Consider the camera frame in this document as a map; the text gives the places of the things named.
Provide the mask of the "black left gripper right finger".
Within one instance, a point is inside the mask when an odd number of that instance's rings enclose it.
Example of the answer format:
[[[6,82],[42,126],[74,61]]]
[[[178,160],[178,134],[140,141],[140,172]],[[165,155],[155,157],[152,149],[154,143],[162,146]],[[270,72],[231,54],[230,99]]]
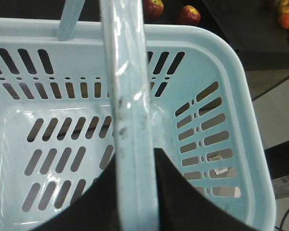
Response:
[[[254,231],[224,212],[181,175],[161,148],[154,149],[161,231]]]

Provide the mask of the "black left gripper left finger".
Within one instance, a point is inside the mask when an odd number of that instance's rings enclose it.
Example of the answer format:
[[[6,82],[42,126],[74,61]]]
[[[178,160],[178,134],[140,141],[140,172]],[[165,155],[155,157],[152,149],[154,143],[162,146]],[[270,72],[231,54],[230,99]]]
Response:
[[[72,205],[35,231],[119,231],[116,157]]]

